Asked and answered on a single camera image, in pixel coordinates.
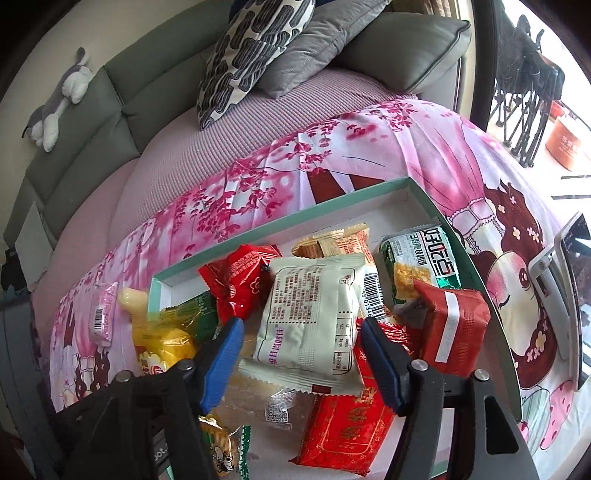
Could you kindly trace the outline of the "clear white bun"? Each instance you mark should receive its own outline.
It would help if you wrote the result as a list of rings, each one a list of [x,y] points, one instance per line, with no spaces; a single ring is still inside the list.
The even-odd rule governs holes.
[[[257,380],[235,368],[216,413],[231,426],[259,425],[301,435],[314,403],[311,395]]]

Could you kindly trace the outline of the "red foil box packet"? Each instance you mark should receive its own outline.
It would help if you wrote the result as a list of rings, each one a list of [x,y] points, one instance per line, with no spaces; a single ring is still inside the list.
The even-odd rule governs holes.
[[[443,374],[469,377],[491,320],[487,302],[472,289],[444,289],[420,280],[414,286],[427,308],[420,358]]]

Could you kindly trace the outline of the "green stick snack packet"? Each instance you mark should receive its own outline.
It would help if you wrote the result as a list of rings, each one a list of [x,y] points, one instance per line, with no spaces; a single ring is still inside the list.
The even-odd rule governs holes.
[[[214,337],[218,327],[214,296],[206,291],[179,305],[167,307],[160,311],[159,322],[185,331],[197,345],[204,344]]]

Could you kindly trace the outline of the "yellow cake packet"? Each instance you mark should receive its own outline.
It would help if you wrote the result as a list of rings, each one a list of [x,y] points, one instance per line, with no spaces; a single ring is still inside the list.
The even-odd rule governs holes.
[[[159,313],[147,315],[146,322],[131,321],[132,340],[142,375],[164,373],[177,362],[192,359],[198,351],[188,333],[161,325]]]

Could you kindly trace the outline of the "small green snack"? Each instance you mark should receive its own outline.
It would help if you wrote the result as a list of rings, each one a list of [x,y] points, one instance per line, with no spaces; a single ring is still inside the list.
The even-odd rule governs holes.
[[[199,425],[204,432],[205,450],[211,458],[219,478],[236,474],[240,479],[249,479],[249,454],[252,443],[252,427],[240,425],[235,430],[226,428],[213,413],[199,416]]]

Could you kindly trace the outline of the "cream white snack packet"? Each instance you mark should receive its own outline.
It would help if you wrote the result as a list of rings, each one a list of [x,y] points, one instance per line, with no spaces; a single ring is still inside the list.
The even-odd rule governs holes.
[[[365,269],[362,254],[273,259],[256,347],[238,372],[301,393],[360,396],[353,348]]]

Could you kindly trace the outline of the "red gold pastry packet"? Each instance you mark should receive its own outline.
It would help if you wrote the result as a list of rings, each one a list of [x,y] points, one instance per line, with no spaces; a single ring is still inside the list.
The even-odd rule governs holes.
[[[301,449],[291,463],[367,476],[394,422],[394,410],[380,394],[362,343],[353,348],[362,377],[357,396],[315,399]]]

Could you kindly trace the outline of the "red heart snack packet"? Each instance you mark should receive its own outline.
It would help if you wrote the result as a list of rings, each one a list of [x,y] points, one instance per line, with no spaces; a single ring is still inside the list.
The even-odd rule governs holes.
[[[276,245],[243,244],[228,256],[198,268],[216,302],[218,319],[243,321],[266,301],[273,280],[270,261],[280,258]]]

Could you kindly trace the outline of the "green white walnut cake packet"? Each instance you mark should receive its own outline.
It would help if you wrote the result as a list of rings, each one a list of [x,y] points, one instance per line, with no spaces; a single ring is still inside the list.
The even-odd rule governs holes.
[[[419,297],[416,280],[438,288],[462,287],[452,246],[440,224],[421,225],[386,236],[379,251],[391,279],[394,304]]]

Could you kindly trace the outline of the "yellow jelly cup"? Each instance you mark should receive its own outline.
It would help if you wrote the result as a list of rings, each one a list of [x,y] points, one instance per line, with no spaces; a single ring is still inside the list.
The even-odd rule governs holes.
[[[119,291],[117,301],[119,306],[129,314],[132,322],[147,321],[147,292],[124,287]]]

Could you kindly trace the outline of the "beige orange biscuit packet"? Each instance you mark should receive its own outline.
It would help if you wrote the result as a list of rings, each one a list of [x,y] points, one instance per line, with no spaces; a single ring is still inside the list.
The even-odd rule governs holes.
[[[291,249],[291,254],[308,259],[363,254],[367,267],[365,280],[363,280],[360,317],[374,317],[378,321],[387,320],[379,272],[370,251],[370,227],[366,223],[301,239]]]

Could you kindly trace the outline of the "pink wafer packet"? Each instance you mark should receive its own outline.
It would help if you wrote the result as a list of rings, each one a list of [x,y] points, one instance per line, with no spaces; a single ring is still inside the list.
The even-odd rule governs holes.
[[[117,281],[93,287],[88,330],[90,340],[99,347],[112,344],[117,293]]]

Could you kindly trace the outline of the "teal white tray box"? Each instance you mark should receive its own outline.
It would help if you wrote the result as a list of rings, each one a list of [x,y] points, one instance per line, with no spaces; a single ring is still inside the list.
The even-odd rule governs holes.
[[[389,235],[408,228],[440,223],[446,230],[455,259],[459,265],[462,285],[479,290],[491,310],[483,345],[476,362],[477,368],[488,371],[497,396],[511,409],[516,420],[521,420],[520,390],[514,370],[511,350],[505,337],[497,308],[488,295],[485,284],[466,253],[459,237],[439,212],[433,201],[412,179],[398,179],[345,194],[314,207],[298,211],[279,220],[264,224],[229,240],[207,248],[188,259],[180,261],[152,277],[147,311],[156,316],[160,310],[183,303],[208,290],[197,269],[224,258],[242,244],[274,244],[283,256],[290,256],[297,241],[320,232],[331,231],[365,222],[370,227],[370,250],[377,254],[377,266],[382,282],[384,299],[393,306],[390,277],[379,254],[380,241]],[[386,475],[394,448],[398,444],[404,419],[398,417],[367,477],[352,473],[298,466],[290,463],[301,448],[304,426],[294,425],[290,431],[263,424],[263,420],[246,419],[244,412],[229,409],[229,403],[219,407],[222,419],[238,425],[252,425],[252,445],[249,449],[250,479],[383,479]],[[431,478],[444,474],[448,467],[451,448],[454,412],[443,412],[438,450]]]

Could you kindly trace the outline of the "pink cartoon tablecloth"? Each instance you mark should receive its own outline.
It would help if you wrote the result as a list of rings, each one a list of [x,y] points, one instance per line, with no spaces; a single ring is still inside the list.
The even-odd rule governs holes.
[[[468,249],[497,305],[522,389],[521,429],[544,479],[564,479],[590,443],[590,392],[577,390],[528,275],[559,230],[548,200],[508,152],[459,114],[397,98],[319,121],[236,159],[128,233],[61,298],[50,391],[63,409],[135,366],[129,320],[112,347],[88,337],[91,288],[144,289],[179,260],[267,222],[383,181],[410,177]]]

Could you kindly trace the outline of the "pink sofa seat cover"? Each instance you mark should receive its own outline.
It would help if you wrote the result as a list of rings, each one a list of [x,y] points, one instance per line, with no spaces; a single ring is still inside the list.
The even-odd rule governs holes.
[[[102,181],[68,217],[32,295],[36,328],[48,338],[61,298],[128,233],[236,159],[321,120],[394,98],[378,81],[325,69],[287,95],[252,92],[204,131],[187,111]]]

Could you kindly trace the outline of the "dark clothes pile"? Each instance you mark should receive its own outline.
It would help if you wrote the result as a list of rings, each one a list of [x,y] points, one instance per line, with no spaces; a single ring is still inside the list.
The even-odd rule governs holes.
[[[5,263],[1,266],[1,287],[8,291],[12,287],[15,291],[27,289],[26,279],[21,268],[18,254],[14,249],[5,251]]]

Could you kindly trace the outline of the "light grey pillow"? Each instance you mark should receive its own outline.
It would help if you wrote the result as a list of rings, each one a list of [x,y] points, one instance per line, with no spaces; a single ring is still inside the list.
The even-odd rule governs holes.
[[[33,203],[26,215],[21,231],[15,241],[15,249],[19,258],[26,286],[34,292],[40,279],[51,263],[53,247],[45,232],[41,215]]]

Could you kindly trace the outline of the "orange red bucket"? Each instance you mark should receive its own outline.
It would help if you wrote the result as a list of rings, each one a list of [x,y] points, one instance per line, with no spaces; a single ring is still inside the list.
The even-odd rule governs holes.
[[[581,156],[582,142],[575,133],[571,117],[562,115],[556,118],[545,147],[548,153],[565,169],[577,169]]]

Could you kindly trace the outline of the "grey sofa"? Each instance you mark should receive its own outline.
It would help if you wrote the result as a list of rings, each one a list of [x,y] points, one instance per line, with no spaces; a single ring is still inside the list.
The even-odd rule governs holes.
[[[197,115],[197,87],[229,8],[226,1],[200,2],[97,71],[81,102],[63,115],[54,149],[37,153],[27,167],[2,233],[8,246],[33,203],[49,241],[56,243],[68,217],[102,181],[142,154],[174,119],[187,111]],[[465,20],[388,11],[322,70],[359,73],[394,95],[416,93],[454,108],[459,63],[471,40]]]

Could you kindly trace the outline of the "grey white plush toy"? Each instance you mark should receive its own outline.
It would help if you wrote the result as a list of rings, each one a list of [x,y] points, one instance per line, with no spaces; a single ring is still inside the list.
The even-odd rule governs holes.
[[[70,105],[79,104],[85,96],[94,73],[87,67],[89,55],[79,47],[74,63],[62,74],[48,100],[29,117],[21,137],[27,136],[38,148],[49,153],[59,136],[59,121]]]

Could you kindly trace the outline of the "black folding chair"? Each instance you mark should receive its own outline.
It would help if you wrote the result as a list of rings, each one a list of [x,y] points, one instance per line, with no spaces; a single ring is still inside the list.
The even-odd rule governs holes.
[[[532,167],[550,119],[561,99],[565,74],[542,53],[541,40],[526,16],[512,22],[504,11],[498,33],[495,93],[489,118],[502,130],[502,143],[523,167]]]

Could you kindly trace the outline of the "black white patterned pillow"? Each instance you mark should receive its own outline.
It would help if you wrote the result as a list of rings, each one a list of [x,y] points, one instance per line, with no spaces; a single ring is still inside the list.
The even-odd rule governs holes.
[[[308,26],[312,0],[235,1],[229,25],[209,57],[198,88],[197,119],[204,130],[237,105]]]

